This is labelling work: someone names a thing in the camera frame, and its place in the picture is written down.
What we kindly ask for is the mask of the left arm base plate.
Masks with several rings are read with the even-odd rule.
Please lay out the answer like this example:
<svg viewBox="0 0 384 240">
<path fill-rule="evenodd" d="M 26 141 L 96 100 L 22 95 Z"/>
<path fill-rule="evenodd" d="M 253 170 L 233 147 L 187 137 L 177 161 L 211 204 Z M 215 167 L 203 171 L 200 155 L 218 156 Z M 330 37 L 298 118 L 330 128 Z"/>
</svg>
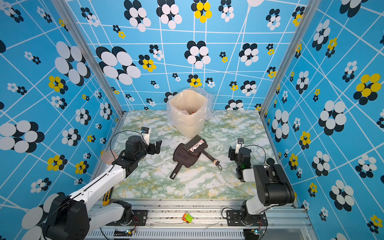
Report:
<svg viewBox="0 0 384 240">
<path fill-rule="evenodd" d="M 123 217 L 119 221 L 118 226 L 143 227 L 146 225 L 148 213 L 148 210 L 129 210 L 123 214 Z"/>
</svg>

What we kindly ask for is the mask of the black dustpan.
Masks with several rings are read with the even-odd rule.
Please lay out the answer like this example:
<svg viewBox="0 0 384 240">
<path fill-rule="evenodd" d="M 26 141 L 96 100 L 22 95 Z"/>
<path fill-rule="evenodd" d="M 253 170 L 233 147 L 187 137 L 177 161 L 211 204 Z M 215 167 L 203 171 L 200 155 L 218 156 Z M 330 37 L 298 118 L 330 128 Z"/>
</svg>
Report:
<svg viewBox="0 0 384 240">
<path fill-rule="evenodd" d="M 184 148 L 185 144 L 181 143 L 178 145 L 176 150 L 174 151 L 173 154 L 173 160 L 174 162 L 177 162 L 178 164 L 176 165 L 175 169 L 170 175 L 170 178 L 172 180 L 175 179 L 177 173 L 179 170 L 182 168 L 182 166 L 186 168 L 190 168 L 192 165 L 194 165 L 198 158 L 200 157 L 201 153 L 199 154 L 191 154 L 189 151 L 187 151 Z"/>
</svg>

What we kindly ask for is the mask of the black pink hand brush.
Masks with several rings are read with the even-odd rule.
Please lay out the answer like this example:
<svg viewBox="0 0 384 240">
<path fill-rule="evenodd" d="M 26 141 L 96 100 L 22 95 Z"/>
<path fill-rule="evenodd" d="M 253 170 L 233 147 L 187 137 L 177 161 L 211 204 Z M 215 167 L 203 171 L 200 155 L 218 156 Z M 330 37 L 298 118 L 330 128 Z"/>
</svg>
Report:
<svg viewBox="0 0 384 240">
<path fill-rule="evenodd" d="M 199 135 L 196 135 L 194 138 L 192 138 L 188 143 L 186 143 L 183 148 L 188 152 L 188 154 L 192 156 L 198 156 L 199 154 L 204 154 L 209 160 L 211 160 L 219 170 L 222 170 L 222 166 L 220 165 L 220 162 L 215 159 L 213 156 L 211 156 L 208 152 L 206 152 L 206 148 L 208 147 L 208 144 L 205 139 L 200 137 Z"/>
</svg>

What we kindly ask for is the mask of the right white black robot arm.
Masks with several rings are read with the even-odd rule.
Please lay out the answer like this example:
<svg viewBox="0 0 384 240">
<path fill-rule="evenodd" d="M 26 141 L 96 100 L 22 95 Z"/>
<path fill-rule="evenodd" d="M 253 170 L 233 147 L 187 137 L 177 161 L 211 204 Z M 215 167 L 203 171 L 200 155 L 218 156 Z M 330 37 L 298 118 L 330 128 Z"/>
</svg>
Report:
<svg viewBox="0 0 384 240">
<path fill-rule="evenodd" d="M 241 221 L 246 226 L 256 223 L 266 226 L 265 211 L 292 204 L 295 193 L 281 165 L 273 158 L 266 158 L 264 164 L 252 166 L 251 153 L 247 147 L 229 148 L 229 158 L 237 165 L 238 180 L 256 184 L 256 195 L 242 204 Z"/>
</svg>

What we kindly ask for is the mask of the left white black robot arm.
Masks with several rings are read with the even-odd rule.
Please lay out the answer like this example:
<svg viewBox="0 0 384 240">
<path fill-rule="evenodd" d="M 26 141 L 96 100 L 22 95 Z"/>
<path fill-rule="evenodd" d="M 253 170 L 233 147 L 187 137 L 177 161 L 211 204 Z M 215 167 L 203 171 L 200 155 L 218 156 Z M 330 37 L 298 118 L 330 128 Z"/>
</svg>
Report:
<svg viewBox="0 0 384 240">
<path fill-rule="evenodd" d="M 93 206 L 107 191 L 133 173 L 146 155 L 160 153 L 162 141 L 150 143 L 148 136 L 141 134 L 129 137 L 126 148 L 114 156 L 112 165 L 100 176 L 68 196 L 56 197 L 42 230 L 43 238 L 83 240 L 88 232 L 112 222 L 136 225 L 139 220 L 132 211 L 132 205 L 125 201 L 115 200 L 96 210 Z"/>
</svg>

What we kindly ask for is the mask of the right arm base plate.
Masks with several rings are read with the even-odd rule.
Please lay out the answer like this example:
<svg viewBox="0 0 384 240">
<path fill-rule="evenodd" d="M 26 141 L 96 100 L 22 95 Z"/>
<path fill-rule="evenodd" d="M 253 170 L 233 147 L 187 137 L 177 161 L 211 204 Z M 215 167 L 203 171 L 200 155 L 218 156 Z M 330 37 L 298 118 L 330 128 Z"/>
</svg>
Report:
<svg viewBox="0 0 384 240">
<path fill-rule="evenodd" d="M 229 227 L 267 227 L 266 214 L 250 215 L 240 210 L 226 210 L 225 218 Z"/>
</svg>

